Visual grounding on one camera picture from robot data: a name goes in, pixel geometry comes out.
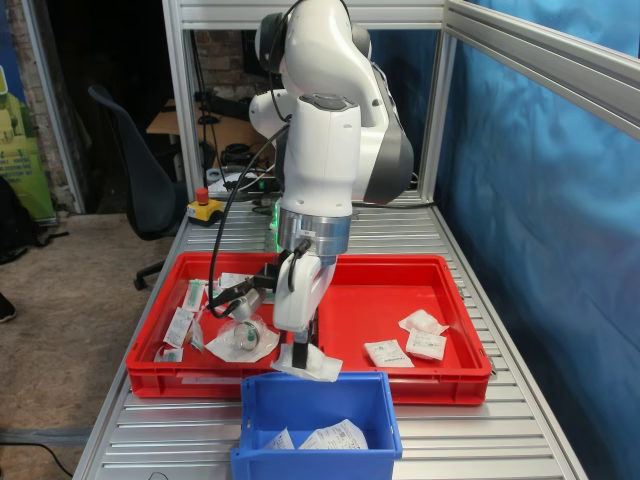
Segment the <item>green banner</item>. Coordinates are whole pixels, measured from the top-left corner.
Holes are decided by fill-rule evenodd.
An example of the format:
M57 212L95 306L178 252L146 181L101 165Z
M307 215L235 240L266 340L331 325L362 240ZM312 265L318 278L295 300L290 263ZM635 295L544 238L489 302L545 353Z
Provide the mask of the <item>green banner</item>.
M25 104L4 3L0 0L0 175L34 220L46 220L55 217L55 212Z

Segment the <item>office chair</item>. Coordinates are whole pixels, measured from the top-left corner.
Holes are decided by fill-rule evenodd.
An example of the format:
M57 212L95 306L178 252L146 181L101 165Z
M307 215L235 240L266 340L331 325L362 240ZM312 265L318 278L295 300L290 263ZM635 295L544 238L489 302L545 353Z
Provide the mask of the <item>office chair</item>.
M105 108L127 176L127 219L142 240L175 236L188 196L184 182L173 183L142 139L129 114L113 101L101 85L89 87L89 95ZM137 290L147 286L144 277L159 273L159 262L136 273Z

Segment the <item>red button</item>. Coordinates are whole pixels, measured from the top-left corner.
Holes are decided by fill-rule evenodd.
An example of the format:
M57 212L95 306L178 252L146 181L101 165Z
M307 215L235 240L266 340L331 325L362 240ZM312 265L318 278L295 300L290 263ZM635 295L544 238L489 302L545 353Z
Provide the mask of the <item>red button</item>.
M209 203L209 191L206 188L198 188L196 190L196 201L200 205Z

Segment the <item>red plastic crate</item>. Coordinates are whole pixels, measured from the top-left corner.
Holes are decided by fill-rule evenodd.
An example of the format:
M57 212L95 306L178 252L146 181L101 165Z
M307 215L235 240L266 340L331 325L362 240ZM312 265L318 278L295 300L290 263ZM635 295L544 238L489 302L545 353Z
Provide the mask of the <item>red plastic crate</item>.
M216 261L214 278L223 272L255 274L274 259L273 254L221 253ZM127 356L131 389L137 396L240 398L243 378L273 371L270 365L280 355L280 347L256 363L227 363L207 349L201 354L189 345L184 346L180 363L153 361L163 345L176 307L182 306L189 280L207 279L210 264L209 253L183 253L176 258ZM273 305L262 305L256 313L277 332L272 326ZM200 325L205 345L217 336L220 327L228 320L217 319L208 311L204 313Z
M215 277L222 272L256 273L273 254L222 253ZM155 363L153 358L176 307L182 305L188 280L207 278L208 253L179 255L127 357L133 392L142 397L239 398L241 379L270 371L279 347L254 364L229 364L205 350L186 346L181 363ZM408 338L398 322L424 309L450 326L442 361L410 355L415 368L378 369L364 343ZM272 324L273 306L258 314ZM206 313L204 341L215 338L225 320ZM446 262L432 255L343 255L318 310L318 346L344 361L343 371L385 371L396 403L479 404L491 365L462 303Z
M423 309L449 328L442 361L409 354L415 368L377 368L365 343L398 340L398 322ZM318 347L343 371L384 371L395 403L484 401L491 364L447 263L436 255L343 255L318 309Z

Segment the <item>blue plastic box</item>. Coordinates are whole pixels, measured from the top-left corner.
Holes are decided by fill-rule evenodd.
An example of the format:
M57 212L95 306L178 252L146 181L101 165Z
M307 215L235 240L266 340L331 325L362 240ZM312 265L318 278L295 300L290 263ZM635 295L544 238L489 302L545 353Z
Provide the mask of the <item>blue plastic box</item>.
M264 450L287 428L296 449L318 428L351 420L369 450ZM402 444L386 373L343 373L335 383L281 373L242 382L242 436L234 480L391 480Z

